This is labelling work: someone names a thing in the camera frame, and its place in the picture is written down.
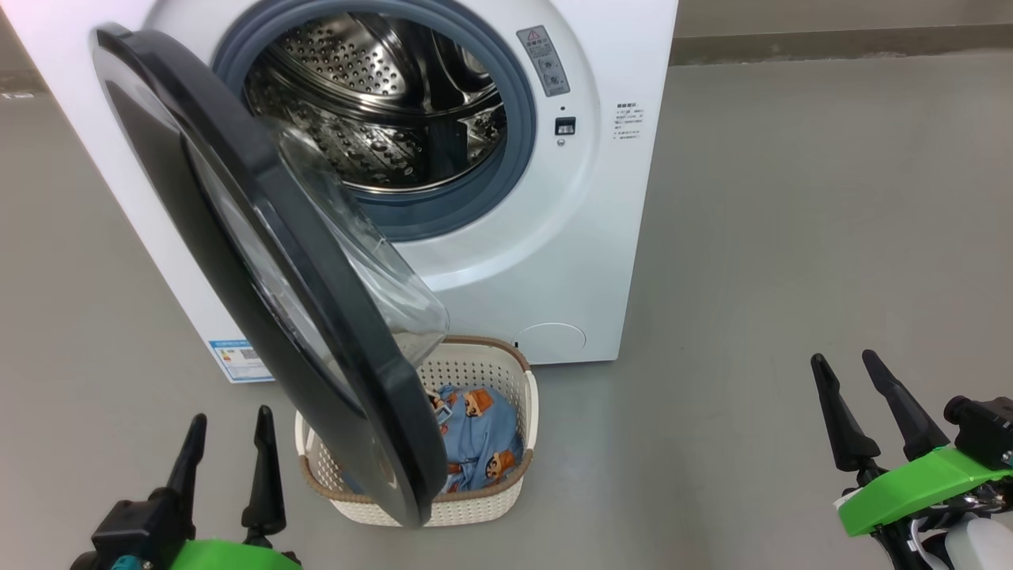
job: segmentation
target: open washing machine door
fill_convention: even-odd
[[[420,526],[447,459],[415,374],[447,315],[319,150],[158,31],[96,31],[137,159],[216,294],[358,485]]]

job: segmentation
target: gray rubber seal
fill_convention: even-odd
[[[449,233],[494,208],[531,160],[535,99],[521,63],[492,28],[450,0],[265,0],[232,26],[212,66],[236,95],[257,55],[285,30],[339,12],[381,12],[427,25],[471,52],[489,72],[503,101],[506,139],[468,174],[443,187],[405,194],[356,192],[363,208],[394,241]]]

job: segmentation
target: warning label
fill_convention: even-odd
[[[559,62],[559,54],[552,45],[552,39],[545,31],[544,25],[528,27],[517,32],[518,39],[524,44],[524,50],[528,52],[538,78],[545,89],[545,96],[553,97],[569,92],[569,81],[566,80],[566,72]]]
[[[263,383],[275,380],[249,341],[211,341],[211,350],[233,383]]]
[[[612,140],[640,138],[643,114],[643,108],[635,102],[618,103],[616,105],[616,118],[613,121]]]

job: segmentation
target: clothes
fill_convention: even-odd
[[[437,396],[433,404],[448,462],[443,492],[490,487],[521,465],[517,409],[495,389],[446,386]]]

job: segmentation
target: stainless steel drum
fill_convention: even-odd
[[[366,191],[440,187],[506,135],[480,62],[428,27],[381,14],[290,29],[254,63],[244,92],[254,113],[309,133],[345,183]]]

